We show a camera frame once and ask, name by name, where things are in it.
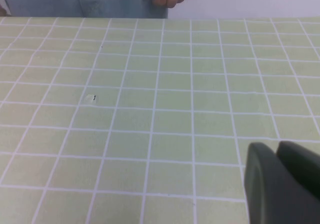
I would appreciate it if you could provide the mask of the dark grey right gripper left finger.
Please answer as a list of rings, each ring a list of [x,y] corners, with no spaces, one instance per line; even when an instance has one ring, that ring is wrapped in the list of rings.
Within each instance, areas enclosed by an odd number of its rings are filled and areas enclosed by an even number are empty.
[[[320,199],[304,189],[266,144],[250,143],[244,176],[251,224],[318,224]]]

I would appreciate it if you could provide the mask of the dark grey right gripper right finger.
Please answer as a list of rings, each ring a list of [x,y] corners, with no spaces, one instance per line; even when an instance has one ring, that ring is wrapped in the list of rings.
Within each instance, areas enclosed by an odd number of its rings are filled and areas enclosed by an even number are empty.
[[[279,142],[276,155],[293,178],[319,199],[320,156],[291,141]]]

